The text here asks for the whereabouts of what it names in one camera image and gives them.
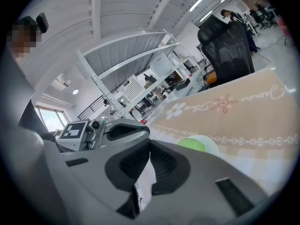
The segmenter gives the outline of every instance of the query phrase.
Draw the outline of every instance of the person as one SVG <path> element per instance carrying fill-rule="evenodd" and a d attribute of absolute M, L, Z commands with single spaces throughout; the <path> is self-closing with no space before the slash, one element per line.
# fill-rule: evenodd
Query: person
<path fill-rule="evenodd" d="M 244 31 L 246 33 L 246 36 L 247 36 L 247 40 L 248 40 L 248 44 L 249 44 L 249 48 L 250 48 L 251 53 L 252 54 L 257 53 L 257 51 L 258 51 L 259 48 L 255 45 L 255 42 L 254 42 L 253 38 L 248 33 L 247 26 L 244 23 L 244 20 L 241 17 L 241 15 L 239 15 L 238 13 L 235 13 L 233 11 L 229 11 L 229 10 L 225 10 L 225 9 L 223 9 L 221 11 L 221 15 L 223 16 L 223 18 L 229 17 L 231 21 L 238 21 L 238 22 L 240 22 L 242 24 L 242 27 L 243 27 L 243 29 L 244 29 Z"/>
<path fill-rule="evenodd" d="M 30 87 L 32 92 L 34 89 L 26 81 L 22 70 L 16 63 L 16 59 L 23 58 L 27 53 L 30 53 L 30 49 L 36 47 L 37 42 L 41 39 L 41 31 L 34 19 L 30 16 L 24 17 L 12 25 L 12 29 L 7 33 L 7 47 L 4 51 L 6 57 L 6 67 L 8 66 L 16 68 L 20 74 L 22 74 L 23 80 L 27 83 L 27 87 Z M 25 110 L 19 119 L 18 125 L 36 132 L 43 140 L 55 142 L 55 137 L 49 133 L 46 126 L 42 123 L 38 114 L 36 113 L 32 101 L 30 100 L 26 105 Z M 56 143 L 56 146 L 63 152 L 62 148 Z"/>

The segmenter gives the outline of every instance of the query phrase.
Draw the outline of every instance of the black railing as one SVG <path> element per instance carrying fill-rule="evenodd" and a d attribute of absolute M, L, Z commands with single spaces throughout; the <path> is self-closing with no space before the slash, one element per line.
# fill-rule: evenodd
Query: black railing
<path fill-rule="evenodd" d="M 103 95 L 97 98 L 91 105 L 89 105 L 79 116 L 79 120 L 84 120 L 89 118 L 95 111 L 98 110 L 104 104 Z"/>

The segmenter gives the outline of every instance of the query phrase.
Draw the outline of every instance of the floor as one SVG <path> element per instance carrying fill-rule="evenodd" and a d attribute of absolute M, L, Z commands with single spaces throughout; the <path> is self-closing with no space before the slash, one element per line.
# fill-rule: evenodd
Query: floor
<path fill-rule="evenodd" d="M 294 95 L 300 106 L 300 57 L 291 38 L 286 38 L 279 27 L 263 29 L 260 36 L 254 38 L 261 50 L 252 57 L 255 71 L 270 67 Z"/>

